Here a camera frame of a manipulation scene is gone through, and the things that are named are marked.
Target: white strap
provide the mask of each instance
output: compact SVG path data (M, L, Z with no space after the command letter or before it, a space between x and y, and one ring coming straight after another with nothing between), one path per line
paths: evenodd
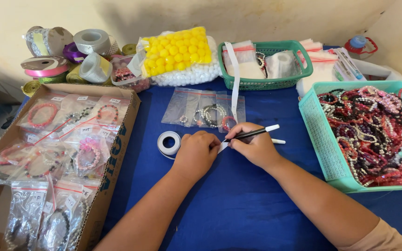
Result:
M232 88L232 114L236 122L237 119L237 101L238 101L238 87L240 86L240 67L238 66L237 57L235 57L234 48L232 44L229 42L224 42L226 45L227 53L229 54L229 58L231 59L232 66L234 67L234 87Z

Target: sleeve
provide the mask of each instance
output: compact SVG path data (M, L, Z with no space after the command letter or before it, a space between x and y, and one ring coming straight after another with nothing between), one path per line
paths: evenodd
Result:
M342 251L402 251L402 235L383 219L364 238L350 247L337 247Z

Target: bag of yellow pom poms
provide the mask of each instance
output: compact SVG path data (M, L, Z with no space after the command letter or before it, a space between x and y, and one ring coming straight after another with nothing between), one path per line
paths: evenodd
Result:
M212 61L204 27L140 37L136 51L144 59L142 75L146 77Z

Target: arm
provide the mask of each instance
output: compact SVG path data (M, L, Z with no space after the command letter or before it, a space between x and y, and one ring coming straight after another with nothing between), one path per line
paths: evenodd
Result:
M263 128L241 123L226 135ZM283 190L335 247L349 247L367 236L380 219L337 189L280 156L269 133L244 143L233 139L229 146L271 174Z
M170 171L128 211L95 250L158 250L176 210L212 166L220 144L215 135L205 131L184 135Z

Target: left hand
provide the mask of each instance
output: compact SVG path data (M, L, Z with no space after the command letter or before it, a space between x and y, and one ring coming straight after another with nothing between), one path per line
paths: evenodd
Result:
M196 183L212 166L220 145L220 140L206 131L184 135L171 171Z

